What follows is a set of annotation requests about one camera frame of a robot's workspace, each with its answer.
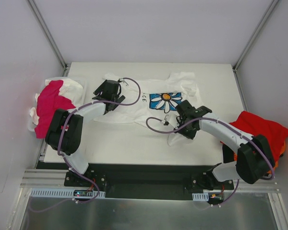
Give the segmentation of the white daisy print t-shirt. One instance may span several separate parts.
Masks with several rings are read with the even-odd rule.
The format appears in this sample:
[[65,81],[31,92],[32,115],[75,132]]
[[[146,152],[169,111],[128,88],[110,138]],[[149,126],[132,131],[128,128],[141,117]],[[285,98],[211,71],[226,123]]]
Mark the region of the white daisy print t-shirt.
[[121,84],[127,105],[120,105],[114,111],[95,118],[95,121],[146,126],[147,118],[155,117],[149,125],[157,130],[170,131],[173,127],[165,126],[164,118],[166,114],[178,116],[178,104],[187,100],[194,107],[203,105],[194,72],[172,72],[165,80],[127,82],[128,87]]

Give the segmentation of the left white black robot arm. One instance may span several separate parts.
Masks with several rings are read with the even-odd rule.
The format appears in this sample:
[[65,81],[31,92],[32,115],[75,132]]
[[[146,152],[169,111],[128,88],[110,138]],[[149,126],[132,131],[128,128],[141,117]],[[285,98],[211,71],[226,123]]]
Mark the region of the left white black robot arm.
[[80,150],[85,123],[115,110],[123,102],[121,80],[105,80],[95,91],[92,101],[69,112],[57,109],[49,125],[45,142],[63,157],[69,168],[76,171],[75,180],[81,186],[92,181],[87,172],[88,162]]

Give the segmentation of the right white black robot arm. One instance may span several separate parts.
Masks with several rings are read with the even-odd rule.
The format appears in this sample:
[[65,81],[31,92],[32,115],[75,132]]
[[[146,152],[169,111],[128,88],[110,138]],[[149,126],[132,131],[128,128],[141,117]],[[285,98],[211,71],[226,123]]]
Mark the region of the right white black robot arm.
[[207,190],[219,188],[223,182],[242,179],[254,184],[268,172],[274,175],[275,160],[268,139],[242,131],[222,121],[205,106],[195,108],[187,100],[176,106],[178,127],[175,130],[188,139],[194,139],[197,131],[204,131],[220,140],[237,159],[222,162],[195,178],[196,184]]

